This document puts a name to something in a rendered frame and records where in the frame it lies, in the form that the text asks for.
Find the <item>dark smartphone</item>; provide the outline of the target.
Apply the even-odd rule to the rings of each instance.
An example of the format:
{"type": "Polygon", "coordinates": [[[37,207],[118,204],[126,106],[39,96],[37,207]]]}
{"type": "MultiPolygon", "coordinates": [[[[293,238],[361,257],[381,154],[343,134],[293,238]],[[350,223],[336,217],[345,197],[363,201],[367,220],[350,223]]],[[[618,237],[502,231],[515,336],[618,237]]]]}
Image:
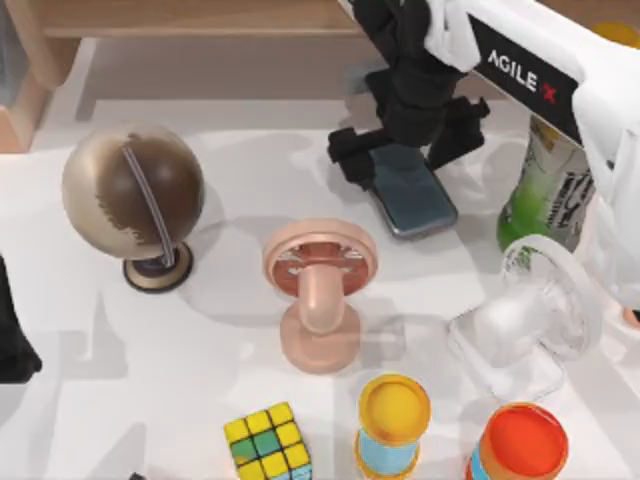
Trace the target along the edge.
{"type": "Polygon", "coordinates": [[[392,144],[370,155],[370,193],[395,237],[423,237],[456,223],[458,211],[421,150],[392,144]]]}

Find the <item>green bottle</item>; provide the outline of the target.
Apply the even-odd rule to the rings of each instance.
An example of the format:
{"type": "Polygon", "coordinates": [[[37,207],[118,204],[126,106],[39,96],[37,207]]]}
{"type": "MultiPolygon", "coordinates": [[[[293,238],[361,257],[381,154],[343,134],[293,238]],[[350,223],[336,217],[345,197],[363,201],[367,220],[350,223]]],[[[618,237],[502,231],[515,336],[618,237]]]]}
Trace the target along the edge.
{"type": "Polygon", "coordinates": [[[501,210],[497,241],[504,250],[531,235],[573,252],[595,187],[584,151],[533,116],[519,182],[501,210]]]}

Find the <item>pink desk fan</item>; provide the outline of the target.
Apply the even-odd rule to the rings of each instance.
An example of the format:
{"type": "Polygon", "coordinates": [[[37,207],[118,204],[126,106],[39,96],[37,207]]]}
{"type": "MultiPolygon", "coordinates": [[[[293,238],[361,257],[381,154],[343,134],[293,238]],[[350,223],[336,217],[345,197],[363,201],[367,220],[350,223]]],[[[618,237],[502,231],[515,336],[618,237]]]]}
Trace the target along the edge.
{"type": "Polygon", "coordinates": [[[281,350],[310,374],[349,366],[360,350],[360,317],[346,298],[375,277],[374,240],[336,218],[307,218],[275,231],[263,248],[269,283],[294,299],[280,322],[281,350]]]}

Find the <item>yellow round object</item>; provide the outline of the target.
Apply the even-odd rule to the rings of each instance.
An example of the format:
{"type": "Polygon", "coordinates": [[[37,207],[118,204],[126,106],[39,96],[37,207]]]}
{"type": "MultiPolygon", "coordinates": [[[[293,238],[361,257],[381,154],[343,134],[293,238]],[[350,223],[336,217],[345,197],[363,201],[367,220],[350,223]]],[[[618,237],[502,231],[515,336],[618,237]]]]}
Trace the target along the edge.
{"type": "Polygon", "coordinates": [[[640,49],[640,31],[622,22],[599,22],[591,26],[597,35],[614,43],[640,49]]]}

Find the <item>white desk fan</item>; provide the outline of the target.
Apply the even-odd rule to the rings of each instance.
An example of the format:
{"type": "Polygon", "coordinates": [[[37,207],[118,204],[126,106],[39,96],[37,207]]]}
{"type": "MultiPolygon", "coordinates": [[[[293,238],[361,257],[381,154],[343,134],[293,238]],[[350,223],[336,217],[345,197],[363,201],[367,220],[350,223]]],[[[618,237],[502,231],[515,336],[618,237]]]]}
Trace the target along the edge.
{"type": "Polygon", "coordinates": [[[542,235],[505,250],[501,278],[498,295],[450,322],[448,340],[474,383],[497,401],[537,402],[561,388],[566,363],[598,344],[599,292],[573,254],[542,235]]]}

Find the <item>brown and beige globe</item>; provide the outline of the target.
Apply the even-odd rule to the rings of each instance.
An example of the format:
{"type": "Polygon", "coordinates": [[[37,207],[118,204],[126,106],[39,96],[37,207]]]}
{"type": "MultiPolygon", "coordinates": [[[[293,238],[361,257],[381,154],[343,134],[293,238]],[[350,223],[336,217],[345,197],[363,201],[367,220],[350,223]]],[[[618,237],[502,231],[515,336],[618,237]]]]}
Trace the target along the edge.
{"type": "Polygon", "coordinates": [[[131,287],[162,293],[190,275],[186,243],[205,202],[198,159],[184,140],[153,124],[99,129],[78,143],[62,174],[75,231],[121,260],[131,287]]]}

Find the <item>yellow-lidded blue can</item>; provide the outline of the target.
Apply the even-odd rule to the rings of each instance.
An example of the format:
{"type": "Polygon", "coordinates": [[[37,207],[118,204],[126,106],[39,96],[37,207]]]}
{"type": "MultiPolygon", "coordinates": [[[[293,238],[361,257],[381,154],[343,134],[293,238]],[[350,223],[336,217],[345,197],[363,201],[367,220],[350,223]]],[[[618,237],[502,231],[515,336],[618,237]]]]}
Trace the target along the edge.
{"type": "Polygon", "coordinates": [[[359,402],[354,441],[357,465],[367,480],[406,480],[420,457],[420,441],[431,420],[424,388],[401,374],[366,384],[359,402]]]}

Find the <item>wooden shelf unit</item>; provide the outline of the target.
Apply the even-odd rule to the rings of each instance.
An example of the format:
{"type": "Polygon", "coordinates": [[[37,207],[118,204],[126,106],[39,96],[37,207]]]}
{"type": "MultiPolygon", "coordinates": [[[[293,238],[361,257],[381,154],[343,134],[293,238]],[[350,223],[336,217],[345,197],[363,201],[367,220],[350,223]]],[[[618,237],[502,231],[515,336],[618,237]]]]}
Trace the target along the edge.
{"type": "Polygon", "coordinates": [[[13,104],[0,103],[0,153],[22,153],[83,38],[359,34],[339,0],[0,0],[28,60],[13,104]]]}

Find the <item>yellow and green puzzle cube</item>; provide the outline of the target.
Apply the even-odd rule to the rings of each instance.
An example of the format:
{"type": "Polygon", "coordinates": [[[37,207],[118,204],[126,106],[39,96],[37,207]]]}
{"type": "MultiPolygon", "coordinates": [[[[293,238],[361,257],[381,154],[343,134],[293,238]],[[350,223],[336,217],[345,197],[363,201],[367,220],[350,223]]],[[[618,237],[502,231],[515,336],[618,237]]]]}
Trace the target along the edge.
{"type": "Polygon", "coordinates": [[[238,480],[312,480],[311,455],[288,402],[230,421],[224,434],[238,480]]]}

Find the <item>orange-lidded blue can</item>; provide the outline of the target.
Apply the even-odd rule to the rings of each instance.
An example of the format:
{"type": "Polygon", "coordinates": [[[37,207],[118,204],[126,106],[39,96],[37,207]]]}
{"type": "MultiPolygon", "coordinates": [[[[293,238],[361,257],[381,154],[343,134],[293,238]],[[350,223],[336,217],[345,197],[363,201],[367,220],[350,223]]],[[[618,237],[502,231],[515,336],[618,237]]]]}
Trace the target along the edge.
{"type": "Polygon", "coordinates": [[[465,480],[555,480],[568,458],[558,419],[533,403],[511,403],[489,418],[465,470],[465,480]]]}

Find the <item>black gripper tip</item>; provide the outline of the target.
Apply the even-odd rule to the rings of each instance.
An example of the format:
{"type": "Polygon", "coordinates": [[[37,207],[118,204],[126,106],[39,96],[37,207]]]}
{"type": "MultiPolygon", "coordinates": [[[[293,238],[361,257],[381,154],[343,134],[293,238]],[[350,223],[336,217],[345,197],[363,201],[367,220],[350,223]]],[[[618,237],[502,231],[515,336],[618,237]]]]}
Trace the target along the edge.
{"type": "Polygon", "coordinates": [[[14,310],[6,265],[0,255],[0,384],[26,384],[41,369],[42,361],[14,310]]]}

